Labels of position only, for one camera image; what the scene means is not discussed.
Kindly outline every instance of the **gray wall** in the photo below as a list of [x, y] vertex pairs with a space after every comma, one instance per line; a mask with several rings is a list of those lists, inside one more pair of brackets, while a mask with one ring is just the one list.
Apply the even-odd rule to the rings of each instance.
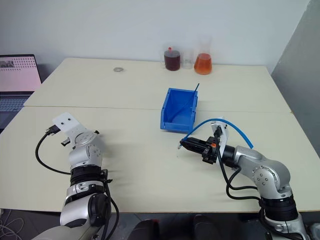
[[310, 1], [272, 77], [320, 156], [320, 0]]

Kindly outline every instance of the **black cable connector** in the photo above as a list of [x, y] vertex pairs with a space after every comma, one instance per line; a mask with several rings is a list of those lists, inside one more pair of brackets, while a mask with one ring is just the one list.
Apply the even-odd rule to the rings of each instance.
[[58, 132], [60, 132], [60, 128], [57, 127], [57, 125], [52, 125], [51, 127], [49, 127], [47, 130], [46, 130], [46, 134], [47, 135], [54, 135]]

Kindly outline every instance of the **laptop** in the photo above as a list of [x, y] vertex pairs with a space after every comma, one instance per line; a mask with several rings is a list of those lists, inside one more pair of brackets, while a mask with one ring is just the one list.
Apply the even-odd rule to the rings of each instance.
[[41, 83], [35, 55], [0, 55], [0, 132]]

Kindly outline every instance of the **orange liquid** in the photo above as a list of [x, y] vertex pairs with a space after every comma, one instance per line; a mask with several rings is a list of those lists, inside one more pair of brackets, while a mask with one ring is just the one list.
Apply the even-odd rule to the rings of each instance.
[[207, 75], [212, 71], [211, 56], [208, 53], [200, 53], [196, 58], [194, 70], [197, 74]]

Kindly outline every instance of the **blue cable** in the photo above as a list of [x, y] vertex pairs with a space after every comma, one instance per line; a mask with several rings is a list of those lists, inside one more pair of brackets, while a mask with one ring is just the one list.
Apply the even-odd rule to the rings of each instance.
[[208, 120], [205, 120], [203, 122], [201, 122], [199, 125], [197, 125], [194, 129], [191, 130], [191, 132], [189, 132], [182, 140], [186, 140], [190, 134], [192, 134], [195, 130], [197, 130], [199, 127], [201, 127], [203, 124], [207, 123], [207, 122], [212, 122], [212, 121], [219, 121], [219, 122], [223, 122], [225, 124], [230, 125], [231, 127], [233, 127], [240, 135], [241, 137], [245, 140], [245, 142], [248, 144], [248, 146], [253, 149], [254, 145], [251, 143], [251, 141], [249, 140], [249, 138], [244, 134], [243, 131], [241, 131], [236, 125], [234, 125], [232, 122], [229, 122], [227, 120], [224, 120], [222, 118], [210, 118]]

